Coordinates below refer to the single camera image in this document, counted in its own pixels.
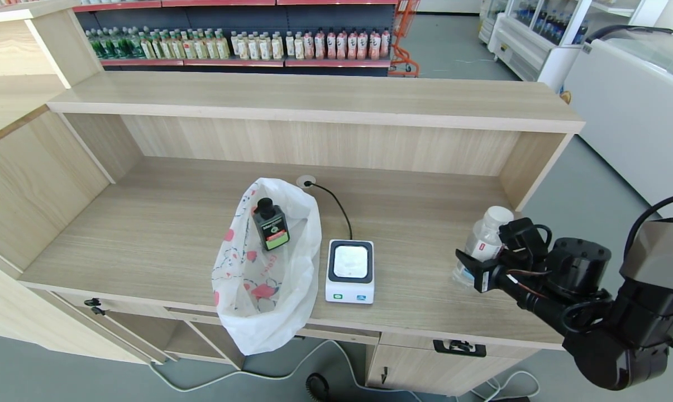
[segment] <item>black robotic arm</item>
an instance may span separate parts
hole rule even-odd
[[[632,227],[614,300],[599,288],[612,257],[606,247],[564,237],[549,250],[551,232],[528,218],[500,226],[499,257],[456,256],[476,290],[504,290],[564,336],[562,346],[590,382],[622,390],[660,376],[673,348],[673,219],[645,222],[669,203],[673,198],[654,205]]]

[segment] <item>orange hand truck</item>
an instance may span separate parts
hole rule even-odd
[[[416,10],[420,3],[421,0],[398,0],[398,5],[395,8],[395,19],[393,20],[393,36],[395,40],[393,41],[393,58],[390,61],[390,69],[388,71],[388,75],[390,76],[413,76],[414,78],[418,78],[418,73],[421,71],[418,63],[411,59],[411,54],[400,47],[400,39],[408,35],[408,30],[411,28],[411,23],[416,16]],[[405,64],[405,71],[397,70],[399,64]]]

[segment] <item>white plastic bag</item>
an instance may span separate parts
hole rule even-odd
[[[287,218],[290,240],[265,251],[252,220],[268,197]],[[303,328],[318,290],[321,221],[314,197],[279,179],[260,178],[237,206],[212,270],[222,325],[245,355],[280,348]]]

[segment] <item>black bottle cap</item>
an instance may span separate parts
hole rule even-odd
[[[271,198],[262,198],[257,201],[257,212],[264,219],[269,219],[272,216],[275,216],[276,211],[274,210],[274,201]]]

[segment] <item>white bottle cap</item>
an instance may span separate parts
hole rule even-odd
[[[492,223],[497,224],[497,226],[501,226],[502,224],[506,224],[515,219],[515,215],[512,213],[512,211],[510,211],[510,209],[492,206],[488,208],[485,216],[483,216],[483,219],[485,219],[486,223]]]

